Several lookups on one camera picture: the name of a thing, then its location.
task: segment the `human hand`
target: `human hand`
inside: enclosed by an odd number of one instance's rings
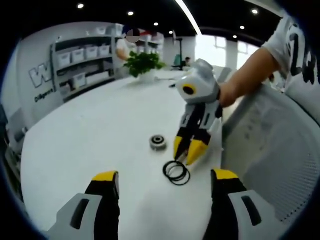
[[[233,105],[238,98],[236,85],[232,82],[225,82],[220,85],[219,102],[223,108]]]

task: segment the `chair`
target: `chair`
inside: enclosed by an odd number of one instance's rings
[[[285,94],[262,86],[223,127],[222,168],[238,173],[290,227],[320,177],[320,127]]]

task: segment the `potted plant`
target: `potted plant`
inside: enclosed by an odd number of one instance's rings
[[[129,68],[132,76],[139,77],[141,81],[147,82],[154,80],[156,78],[156,70],[162,69],[165,64],[160,61],[158,54],[131,52],[130,58],[124,66]]]

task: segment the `white robotic hand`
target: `white robotic hand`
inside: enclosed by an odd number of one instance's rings
[[[186,153],[186,165],[191,165],[206,152],[212,125],[222,117],[220,88],[213,67],[202,59],[192,65],[176,88],[187,104],[175,137],[173,157],[178,160]]]

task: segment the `black ceiling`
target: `black ceiling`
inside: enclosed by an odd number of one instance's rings
[[[77,4],[84,4],[77,9]],[[194,16],[202,34],[231,38],[247,42],[265,42],[275,30],[280,18],[273,13],[244,0],[184,0]],[[169,37],[194,36],[194,28],[175,0],[58,0],[19,2],[21,13],[16,15],[16,27],[22,38],[41,29],[71,22],[111,22],[155,30]],[[258,15],[251,10],[257,8]]]

